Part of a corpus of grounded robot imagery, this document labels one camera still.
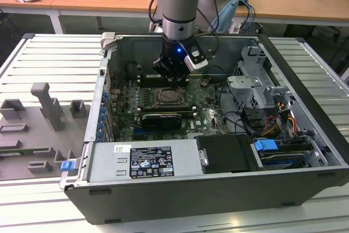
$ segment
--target blue tab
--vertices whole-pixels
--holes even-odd
[[[74,171],[75,170],[75,161],[66,160],[61,164],[61,172],[65,171]]]
[[[257,151],[260,150],[278,150],[278,146],[273,139],[258,139],[254,142]]]

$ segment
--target robotic arm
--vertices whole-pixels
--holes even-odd
[[[213,56],[204,52],[194,36],[199,0],[163,0],[162,52],[153,68],[171,82],[180,82],[201,69]]]

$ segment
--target metal workbench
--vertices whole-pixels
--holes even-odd
[[[92,101],[100,35],[23,39],[0,69],[0,103],[20,98],[38,106],[32,83],[47,81],[61,105]],[[271,38],[310,93],[349,140],[349,88],[306,44]],[[278,81],[282,79],[272,69]],[[59,178],[0,182],[1,232],[349,232],[349,184],[324,190],[299,207],[94,226],[58,185]]]

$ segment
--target black plastic cover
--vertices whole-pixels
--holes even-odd
[[[196,142],[207,154],[208,166],[203,167],[205,174],[258,170],[250,145],[252,140],[247,135],[198,136]]]

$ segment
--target motherboard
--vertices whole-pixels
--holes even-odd
[[[209,78],[189,77],[183,85],[120,80],[112,90],[116,141],[193,139],[228,134],[218,107],[218,89]]]

